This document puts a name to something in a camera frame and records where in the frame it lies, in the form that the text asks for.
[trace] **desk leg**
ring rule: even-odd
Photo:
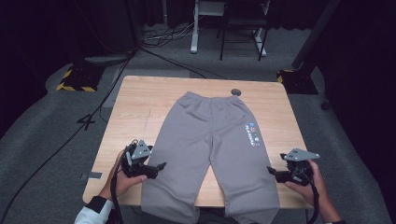
[[[195,9],[194,9],[194,29],[192,32],[192,40],[191,40],[191,53],[198,52],[198,15],[199,15],[199,0],[195,0]]]
[[[261,38],[261,34],[262,34],[262,28],[260,28],[256,35],[254,36],[254,42],[256,42],[257,48],[260,49],[262,48],[262,38]],[[262,50],[262,57],[265,57],[267,55],[267,52],[265,51],[265,48]]]

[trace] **gray carpet floor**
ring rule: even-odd
[[[294,57],[309,35],[309,31],[300,30],[270,31],[267,56],[258,62],[253,44],[243,48],[227,45],[223,61],[219,61],[220,40],[216,39],[216,33],[211,29],[200,33],[197,54],[190,54],[190,36],[149,50],[189,64],[193,66],[189,68],[206,78],[221,79],[222,76],[276,81],[276,71],[291,68]],[[120,65],[106,68],[98,92],[56,91],[69,65],[48,79],[49,93],[26,110],[0,140],[0,214],[4,213],[22,183],[77,130],[77,120],[99,106],[120,69]],[[142,50],[136,53],[126,69],[126,72],[186,70]],[[201,75],[190,71],[190,77],[202,78]],[[289,95],[289,99],[307,149],[321,155],[317,162],[335,206],[348,223],[391,223],[377,183],[349,142],[337,117],[331,110],[320,108],[326,97],[319,70],[314,71],[312,78],[319,95],[295,94]],[[111,110],[111,105],[103,107],[104,120],[108,120]],[[93,120],[95,123],[87,131],[81,130],[24,187],[12,204],[5,223],[73,223],[84,205],[82,194],[86,180],[81,179],[81,175],[91,170],[106,130],[106,122],[99,113]],[[123,206],[122,213],[125,223],[141,223],[140,216],[130,207]],[[273,223],[305,223],[304,210],[280,210]]]

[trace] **desk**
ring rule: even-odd
[[[209,2],[209,1],[201,1],[195,0],[195,8],[194,8],[194,28],[192,31],[192,39],[191,39],[191,53],[198,52],[198,34],[199,34],[199,16],[222,16],[224,13],[224,2]],[[256,42],[257,49],[260,52],[262,48],[262,29],[254,36],[254,41]],[[265,49],[262,50],[262,57],[267,55]]]
[[[134,139],[144,139],[154,146],[163,121],[176,100],[187,91],[206,97],[226,97],[231,89],[242,92],[245,102],[262,130],[262,137],[272,166],[285,170],[286,162],[280,153],[289,153],[294,147],[305,148],[297,121],[282,84],[177,77],[125,77],[117,101],[108,121],[92,171],[103,173],[101,179],[89,179],[83,200],[88,203],[106,183],[117,154]],[[281,208],[306,208],[302,197],[277,184]],[[139,205],[141,185],[133,186],[119,197],[121,204]],[[195,201],[197,206],[224,206],[224,196],[209,167]]]

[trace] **elastic waistband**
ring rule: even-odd
[[[193,92],[186,92],[185,97],[207,103],[231,103],[241,101],[238,96],[232,95],[227,97],[204,97]]]

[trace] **controller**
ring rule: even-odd
[[[144,162],[151,154],[152,146],[147,146],[143,140],[134,140],[125,148],[125,153],[121,159],[122,171],[128,176],[146,175],[148,178],[155,179],[158,172],[163,170],[166,162],[158,166],[145,165]]]
[[[294,148],[289,154],[281,153],[280,158],[287,162],[288,171],[277,171],[267,166],[268,172],[274,175],[277,183],[286,181],[306,186],[312,181],[314,172],[307,160],[320,158],[319,154]]]

